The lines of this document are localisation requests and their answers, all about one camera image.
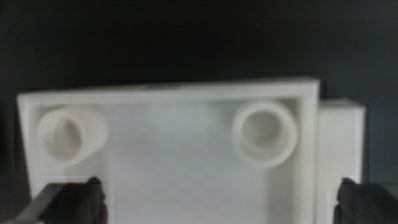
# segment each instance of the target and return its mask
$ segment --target white plastic block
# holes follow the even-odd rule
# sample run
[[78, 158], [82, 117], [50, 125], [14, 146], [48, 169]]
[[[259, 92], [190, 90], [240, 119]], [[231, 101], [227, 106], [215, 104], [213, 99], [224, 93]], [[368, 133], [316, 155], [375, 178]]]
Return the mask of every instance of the white plastic block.
[[[270, 127], [283, 131], [267, 130], [281, 135], [270, 137], [270, 148], [288, 149], [277, 143], [293, 136], [286, 127], [297, 140], [279, 163], [258, 166], [236, 153], [233, 123], [242, 106], [270, 101], [291, 119], [275, 115], [279, 125]], [[85, 182], [94, 175], [112, 224], [314, 222], [316, 80], [48, 91], [21, 94], [18, 104], [32, 197], [50, 182]], [[96, 107], [108, 137], [91, 155], [64, 163], [46, 155], [37, 128], [53, 110], [75, 106]], [[84, 127], [69, 133], [80, 134], [73, 142], [82, 146]]]

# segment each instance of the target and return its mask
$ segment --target white 3d printed part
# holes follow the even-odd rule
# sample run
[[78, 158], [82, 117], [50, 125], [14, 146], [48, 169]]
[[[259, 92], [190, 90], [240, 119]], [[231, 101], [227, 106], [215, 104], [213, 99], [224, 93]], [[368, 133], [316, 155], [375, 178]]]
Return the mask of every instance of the white 3d printed part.
[[[252, 110], [247, 103], [270, 101], [274, 106], [261, 108], [268, 111], [265, 122], [254, 125], [259, 108]], [[85, 182], [98, 176], [110, 224], [316, 223], [316, 151], [327, 148], [314, 148], [316, 80], [27, 93], [18, 96], [18, 104], [32, 197], [48, 183]], [[55, 108], [92, 105], [103, 117], [94, 123], [103, 125], [89, 122], [91, 116], [87, 121], [78, 121], [82, 116], [69, 117], [75, 128], [60, 122], [66, 136], [60, 134], [62, 140], [48, 144], [43, 136], [52, 139], [57, 128], [43, 130], [41, 126]], [[247, 107], [252, 111], [242, 116], [238, 111], [247, 111]], [[258, 136], [249, 133], [263, 124], [272, 127], [261, 134], [268, 141], [256, 144]], [[94, 126], [108, 135], [73, 135]], [[53, 156], [46, 147], [62, 141], [85, 148], [78, 151], [87, 154]], [[259, 156], [254, 162], [245, 153], [252, 146], [258, 155], [265, 148], [281, 154], [272, 159]]]

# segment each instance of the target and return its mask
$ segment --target circular hole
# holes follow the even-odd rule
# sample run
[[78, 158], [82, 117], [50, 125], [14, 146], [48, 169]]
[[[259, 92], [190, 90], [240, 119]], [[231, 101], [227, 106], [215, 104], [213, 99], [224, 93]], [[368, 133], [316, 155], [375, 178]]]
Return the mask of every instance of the circular hole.
[[69, 119], [62, 119], [53, 126], [46, 137], [46, 147], [53, 157], [62, 161], [73, 159], [80, 152], [82, 133]]
[[283, 135], [283, 124], [274, 113], [258, 112], [247, 117], [242, 132], [245, 141], [254, 148], [270, 150]]

